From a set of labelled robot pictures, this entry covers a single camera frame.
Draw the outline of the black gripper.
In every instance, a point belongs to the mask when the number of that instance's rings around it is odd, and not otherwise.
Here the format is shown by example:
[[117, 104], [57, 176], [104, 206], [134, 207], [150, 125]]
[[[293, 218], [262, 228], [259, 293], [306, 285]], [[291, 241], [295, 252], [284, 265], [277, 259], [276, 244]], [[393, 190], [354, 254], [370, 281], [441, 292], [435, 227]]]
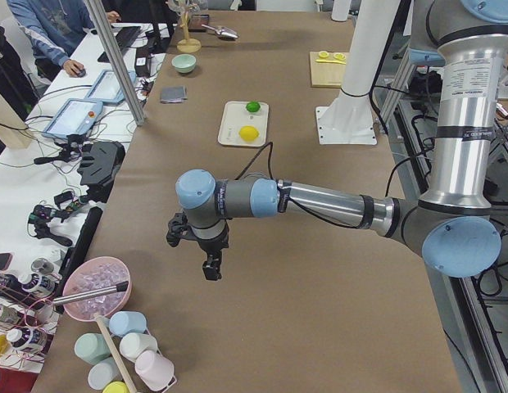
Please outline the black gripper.
[[206, 261], [202, 265], [205, 279], [208, 281], [222, 278], [220, 266], [222, 250], [229, 247], [229, 226], [227, 223], [216, 223], [209, 228], [197, 228], [192, 226], [193, 235], [200, 248], [207, 253], [212, 261]]

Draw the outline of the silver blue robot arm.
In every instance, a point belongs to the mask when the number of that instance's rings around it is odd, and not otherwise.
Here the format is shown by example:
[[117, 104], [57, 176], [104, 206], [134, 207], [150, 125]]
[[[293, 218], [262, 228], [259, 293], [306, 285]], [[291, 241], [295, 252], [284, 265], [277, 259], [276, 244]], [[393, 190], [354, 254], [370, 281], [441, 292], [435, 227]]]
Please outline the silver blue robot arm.
[[416, 203], [271, 177], [217, 180], [192, 169], [175, 184], [182, 210], [168, 224], [167, 242], [197, 242], [206, 252], [205, 277], [216, 281], [231, 219], [296, 209], [341, 228], [373, 230], [450, 277], [491, 267], [501, 237], [488, 218], [483, 185], [508, 52], [508, 1], [417, 1], [410, 47], [434, 50], [445, 62], [429, 188]]

